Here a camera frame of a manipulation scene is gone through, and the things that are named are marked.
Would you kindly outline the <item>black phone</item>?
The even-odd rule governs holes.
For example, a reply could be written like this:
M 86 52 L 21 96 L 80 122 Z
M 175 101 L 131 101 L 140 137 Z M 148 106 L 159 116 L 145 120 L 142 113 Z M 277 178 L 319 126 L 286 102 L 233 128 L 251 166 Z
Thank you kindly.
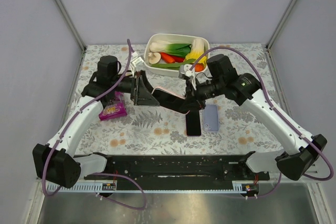
M 186 116 L 186 135 L 189 137 L 201 136 L 201 122 L 199 111 L 190 111 Z

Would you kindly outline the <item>lilac phone case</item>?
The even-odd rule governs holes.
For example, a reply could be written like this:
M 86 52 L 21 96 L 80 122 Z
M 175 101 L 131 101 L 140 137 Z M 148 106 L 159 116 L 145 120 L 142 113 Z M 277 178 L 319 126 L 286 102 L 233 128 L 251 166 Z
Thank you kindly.
M 217 105 L 209 104 L 203 110 L 203 129 L 206 132 L 218 132 L 219 119 Z

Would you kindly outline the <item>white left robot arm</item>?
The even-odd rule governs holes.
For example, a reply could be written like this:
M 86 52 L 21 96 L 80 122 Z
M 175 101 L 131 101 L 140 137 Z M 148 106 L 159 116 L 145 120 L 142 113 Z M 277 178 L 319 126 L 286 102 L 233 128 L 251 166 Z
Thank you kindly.
M 33 149 L 36 173 L 43 183 L 71 188 L 79 179 L 105 170 L 108 160 L 102 154 L 75 157 L 75 152 L 85 132 L 116 91 L 130 94 L 134 105 L 159 106 L 145 71 L 137 70 L 142 62 L 135 52 L 129 55 L 125 69 L 131 71 L 131 75 L 127 76 L 125 72 L 117 74 L 116 57 L 100 58 L 97 71 L 84 88 L 72 115 L 46 144 L 37 144 Z

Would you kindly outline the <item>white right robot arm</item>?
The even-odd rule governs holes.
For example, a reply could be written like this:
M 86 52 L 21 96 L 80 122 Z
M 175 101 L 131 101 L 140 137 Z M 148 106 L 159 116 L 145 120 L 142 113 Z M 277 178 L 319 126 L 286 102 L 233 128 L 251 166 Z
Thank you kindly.
M 207 60 L 212 75 L 200 83 L 193 65 L 179 67 L 179 77 L 186 80 L 186 98 L 182 108 L 192 112 L 205 108 L 205 100 L 224 95 L 242 109 L 252 113 L 279 141 L 282 149 L 274 152 L 250 152 L 245 163 L 254 173 L 280 172 L 291 180 L 307 177 L 306 171 L 322 158 L 327 144 L 321 135 L 312 135 L 295 123 L 276 103 L 272 102 L 260 78 L 250 73 L 238 74 L 228 56 L 215 55 Z

